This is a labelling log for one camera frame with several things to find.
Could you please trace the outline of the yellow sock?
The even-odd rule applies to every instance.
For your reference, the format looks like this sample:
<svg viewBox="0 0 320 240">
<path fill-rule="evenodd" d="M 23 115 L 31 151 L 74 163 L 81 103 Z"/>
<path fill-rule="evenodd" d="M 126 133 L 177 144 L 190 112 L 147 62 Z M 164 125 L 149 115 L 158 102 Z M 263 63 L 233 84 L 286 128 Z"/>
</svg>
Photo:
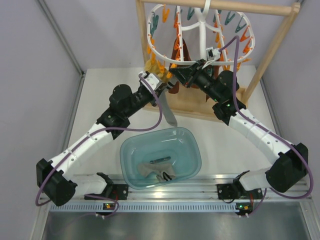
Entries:
<svg viewBox="0 0 320 240">
<path fill-rule="evenodd" d="M 159 72 L 159 73 L 157 74 L 157 76 L 161 79 L 161 81 L 162 81 L 163 83 L 166 83 L 166 84 L 170 81 L 170 78 L 167 78 L 168 72 L 169 72 L 169 71 L 165 68 L 165 69 L 164 69 L 164 72 Z"/>
<path fill-rule="evenodd" d="M 159 74 L 161 71 L 159 69 L 158 63 L 157 62 L 152 62 L 151 59 L 149 59 L 145 65 L 144 65 L 144 71 L 148 73 L 153 73 L 153 74 Z"/>
</svg>

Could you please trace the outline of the white round clip hanger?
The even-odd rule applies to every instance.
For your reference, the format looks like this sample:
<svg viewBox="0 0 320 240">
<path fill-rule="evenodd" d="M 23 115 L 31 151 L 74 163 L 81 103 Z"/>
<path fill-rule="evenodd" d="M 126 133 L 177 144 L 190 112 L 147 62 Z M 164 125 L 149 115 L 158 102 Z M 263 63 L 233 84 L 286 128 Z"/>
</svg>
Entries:
<svg viewBox="0 0 320 240">
<path fill-rule="evenodd" d="M 158 52 L 155 46 L 154 33 L 157 30 L 159 16 L 156 14 L 158 9 L 162 9 L 162 22 L 165 23 L 168 19 L 170 9 L 165 4 L 157 4 L 150 12 L 147 18 L 146 25 L 146 39 L 147 45 L 145 52 L 151 56 L 151 61 L 154 63 L 156 59 L 163 60 L 176 67 L 178 65 L 191 65 L 194 62 L 187 59 L 187 54 L 184 53 L 184 49 L 187 48 L 184 43 L 183 33 L 191 31 L 193 29 L 199 30 L 199 56 L 207 60 L 206 49 L 213 47 L 219 48 L 220 59 L 212 61 L 213 66 L 222 66 L 224 70 L 229 70 L 230 66 L 234 63 L 234 60 L 227 58 L 228 44 L 225 42 L 225 36 L 223 33 L 223 27 L 227 26 L 236 15 L 239 15 L 239 23 L 235 28 L 235 33 L 242 33 L 239 37 L 239 41 L 242 43 L 247 41 L 245 47 L 242 50 L 242 54 L 237 55 L 236 67 L 239 68 L 241 63 L 250 60 L 249 56 L 256 46 L 256 39 L 252 30 L 251 23 L 248 17 L 239 11 L 230 10 L 227 13 L 225 21 L 221 21 L 221 9 L 214 11 L 213 25 L 207 23 L 207 16 L 209 13 L 210 0 L 207 0 L 204 4 L 204 8 L 189 7 L 187 13 L 187 20 L 189 21 L 193 16 L 196 16 L 197 22 L 191 25 L 182 25 L 182 9 L 180 5 L 175 6 L 173 28 L 176 29 L 176 38 L 173 45 L 173 56 L 167 57 L 164 54 Z"/>
</svg>

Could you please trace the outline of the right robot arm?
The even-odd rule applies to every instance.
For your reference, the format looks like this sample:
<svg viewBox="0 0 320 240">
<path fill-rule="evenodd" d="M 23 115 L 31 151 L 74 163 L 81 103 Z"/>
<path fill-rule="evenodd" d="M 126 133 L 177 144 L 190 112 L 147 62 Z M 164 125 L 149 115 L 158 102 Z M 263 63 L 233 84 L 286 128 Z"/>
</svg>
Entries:
<svg viewBox="0 0 320 240">
<path fill-rule="evenodd" d="M 249 140 L 270 163 L 260 170 L 247 170 L 234 180 L 233 192 L 246 198 L 252 190 L 271 188 L 283 195 L 309 173 L 309 150 L 303 144 L 292 144 L 261 124 L 246 108 L 235 93 L 239 88 L 236 74 L 222 71 L 212 77 L 201 59 L 189 66 L 171 68 L 169 72 L 186 88 L 193 85 L 214 100 L 215 116 Z"/>
</svg>

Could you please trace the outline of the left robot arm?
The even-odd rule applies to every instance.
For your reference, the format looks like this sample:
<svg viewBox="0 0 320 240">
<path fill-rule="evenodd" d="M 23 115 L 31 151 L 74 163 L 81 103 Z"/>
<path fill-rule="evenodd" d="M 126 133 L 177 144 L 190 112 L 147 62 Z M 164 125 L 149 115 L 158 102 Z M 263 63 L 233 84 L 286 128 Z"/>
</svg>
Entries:
<svg viewBox="0 0 320 240">
<path fill-rule="evenodd" d="M 74 197 L 109 198 L 113 194 L 113 186 L 106 174 L 98 172 L 90 176 L 75 176 L 75 170 L 124 131 L 131 131 L 129 118 L 147 104 L 157 106 L 159 114 L 163 115 L 166 105 L 161 99 L 173 86 L 171 82 L 149 78 L 141 80 L 135 92 L 127 84 L 117 85 L 109 97 L 107 110 L 79 140 L 50 160 L 43 158 L 36 164 L 39 190 L 35 205 L 45 205 L 40 202 L 42 193 L 58 207 Z"/>
</svg>

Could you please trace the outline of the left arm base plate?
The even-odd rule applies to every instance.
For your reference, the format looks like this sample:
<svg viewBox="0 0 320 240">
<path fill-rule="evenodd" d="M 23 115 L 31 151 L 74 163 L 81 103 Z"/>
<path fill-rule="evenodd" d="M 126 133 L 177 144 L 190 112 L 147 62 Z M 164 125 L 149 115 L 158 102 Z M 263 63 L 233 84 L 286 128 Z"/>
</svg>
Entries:
<svg viewBox="0 0 320 240">
<path fill-rule="evenodd" d="M 110 184 L 100 194 L 90 193 L 84 196 L 85 200 L 127 200 L 129 194 L 129 186 L 127 184 Z"/>
</svg>

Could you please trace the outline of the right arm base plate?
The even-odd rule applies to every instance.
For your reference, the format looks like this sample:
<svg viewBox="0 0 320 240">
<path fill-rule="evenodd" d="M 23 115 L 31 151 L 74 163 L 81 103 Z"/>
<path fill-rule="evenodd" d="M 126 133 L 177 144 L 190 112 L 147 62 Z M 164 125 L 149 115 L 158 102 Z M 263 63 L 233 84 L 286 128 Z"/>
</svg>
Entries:
<svg viewBox="0 0 320 240">
<path fill-rule="evenodd" d="M 250 198 L 250 194 L 241 185 L 221 183 L 217 184 L 216 187 L 219 200 L 248 200 Z"/>
</svg>

